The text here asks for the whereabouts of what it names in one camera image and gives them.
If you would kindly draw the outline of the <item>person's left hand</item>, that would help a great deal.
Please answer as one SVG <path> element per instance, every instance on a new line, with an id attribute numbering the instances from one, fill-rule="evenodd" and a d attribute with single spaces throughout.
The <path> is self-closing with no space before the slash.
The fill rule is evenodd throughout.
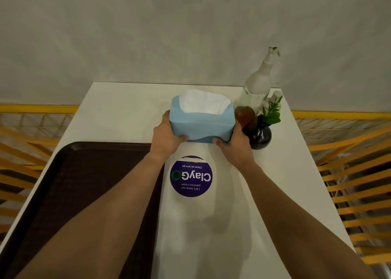
<path id="1" fill-rule="evenodd" d="M 169 120 L 169 114 L 170 111 L 167 110 L 162 116 L 161 123 L 154 127 L 149 152 L 152 158 L 161 163 L 165 163 L 165 161 L 173 155 L 180 146 L 180 144 L 174 144 L 172 142 L 174 133 Z"/>

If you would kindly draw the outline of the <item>person's right hand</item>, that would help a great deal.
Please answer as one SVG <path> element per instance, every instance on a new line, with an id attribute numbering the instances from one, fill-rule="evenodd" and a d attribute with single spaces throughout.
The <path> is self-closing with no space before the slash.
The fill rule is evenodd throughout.
<path id="1" fill-rule="evenodd" d="M 243 134 L 237 120 L 235 121 L 231 139 L 227 143 L 229 143 L 229 148 L 221 151 L 227 161 L 237 168 L 238 171 L 241 172 L 255 163 L 249 139 Z"/>

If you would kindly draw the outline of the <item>blue tissue box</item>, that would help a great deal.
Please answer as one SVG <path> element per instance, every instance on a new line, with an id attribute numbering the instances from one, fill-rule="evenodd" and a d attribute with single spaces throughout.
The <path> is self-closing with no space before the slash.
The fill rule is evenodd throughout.
<path id="1" fill-rule="evenodd" d="M 174 135 L 187 135 L 189 142 L 212 143 L 213 138 L 228 142 L 235 126 L 233 104 L 222 114 L 185 113 L 179 105 L 179 96 L 172 99 L 169 120 Z"/>

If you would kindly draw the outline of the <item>person's right forearm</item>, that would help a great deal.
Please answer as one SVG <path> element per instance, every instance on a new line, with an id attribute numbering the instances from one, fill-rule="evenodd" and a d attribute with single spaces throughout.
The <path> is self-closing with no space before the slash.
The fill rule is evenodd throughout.
<path id="1" fill-rule="evenodd" d="M 292 279 L 378 279 L 345 242 L 287 196 L 254 161 L 233 165 L 246 180 Z"/>

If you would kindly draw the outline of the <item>brown round jar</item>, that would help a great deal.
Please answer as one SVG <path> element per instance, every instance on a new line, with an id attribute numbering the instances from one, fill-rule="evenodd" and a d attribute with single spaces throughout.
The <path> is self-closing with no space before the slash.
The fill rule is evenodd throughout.
<path id="1" fill-rule="evenodd" d="M 241 129 L 256 120 L 255 111 L 249 106 L 237 106 L 234 110 L 234 114 L 235 119 L 241 126 Z"/>

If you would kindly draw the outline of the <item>black round vase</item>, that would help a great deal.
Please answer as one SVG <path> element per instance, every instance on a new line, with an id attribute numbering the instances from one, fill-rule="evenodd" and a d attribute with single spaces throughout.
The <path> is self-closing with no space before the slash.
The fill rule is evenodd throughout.
<path id="1" fill-rule="evenodd" d="M 264 149 L 271 142 L 270 124 L 264 122 L 263 115 L 258 116 L 255 121 L 244 126 L 242 132 L 248 137 L 250 147 L 253 150 Z"/>

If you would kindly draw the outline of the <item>round purple sticker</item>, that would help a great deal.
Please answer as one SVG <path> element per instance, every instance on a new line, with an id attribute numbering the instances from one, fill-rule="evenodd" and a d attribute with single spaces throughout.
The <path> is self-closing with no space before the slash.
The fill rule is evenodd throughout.
<path id="1" fill-rule="evenodd" d="M 184 197 L 198 197 L 211 187 L 212 168 L 204 159 L 190 155 L 179 158 L 171 167 L 169 179 L 173 189 Z"/>

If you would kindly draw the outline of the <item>white tissue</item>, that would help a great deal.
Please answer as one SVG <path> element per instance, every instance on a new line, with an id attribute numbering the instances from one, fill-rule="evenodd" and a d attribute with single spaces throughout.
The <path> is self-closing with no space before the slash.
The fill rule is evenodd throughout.
<path id="1" fill-rule="evenodd" d="M 224 95 L 196 89 L 188 89 L 179 95 L 179 106 L 184 113 L 220 115 L 231 103 Z"/>

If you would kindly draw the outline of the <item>green plant sprig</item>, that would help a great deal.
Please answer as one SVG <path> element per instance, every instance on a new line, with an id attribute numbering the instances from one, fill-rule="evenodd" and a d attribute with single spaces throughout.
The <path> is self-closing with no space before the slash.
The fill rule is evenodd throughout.
<path id="1" fill-rule="evenodd" d="M 267 98 L 262 104 L 262 121 L 265 125 L 271 126 L 281 122 L 280 109 L 282 95 L 273 95 Z"/>

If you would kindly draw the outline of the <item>clear spray bottle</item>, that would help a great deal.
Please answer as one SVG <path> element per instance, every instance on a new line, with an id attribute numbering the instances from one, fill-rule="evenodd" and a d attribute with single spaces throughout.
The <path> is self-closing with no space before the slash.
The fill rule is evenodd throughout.
<path id="1" fill-rule="evenodd" d="M 250 74 L 242 88 L 240 98 L 235 103 L 235 112 L 251 108 L 257 114 L 262 102 L 268 97 L 271 90 L 271 70 L 275 63 L 275 56 L 280 56 L 277 46 L 268 47 L 268 53 L 260 67 Z"/>

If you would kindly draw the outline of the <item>dark brown tray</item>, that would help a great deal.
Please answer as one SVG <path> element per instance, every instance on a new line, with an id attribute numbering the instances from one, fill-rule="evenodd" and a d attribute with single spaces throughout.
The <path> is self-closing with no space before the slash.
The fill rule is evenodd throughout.
<path id="1" fill-rule="evenodd" d="M 74 142 L 61 148 L 0 253 L 0 279 L 14 279 L 74 216 L 119 183 L 150 150 L 145 143 Z M 119 279 L 153 279 L 164 164 Z"/>

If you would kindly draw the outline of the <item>yellow metal railing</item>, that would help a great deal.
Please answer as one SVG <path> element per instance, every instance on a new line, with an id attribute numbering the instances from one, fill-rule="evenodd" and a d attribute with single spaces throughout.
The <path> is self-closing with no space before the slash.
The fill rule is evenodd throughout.
<path id="1" fill-rule="evenodd" d="M 0 170 L 37 181 L 78 105 L 0 104 Z M 292 111 L 354 245 L 391 264 L 391 113 Z"/>

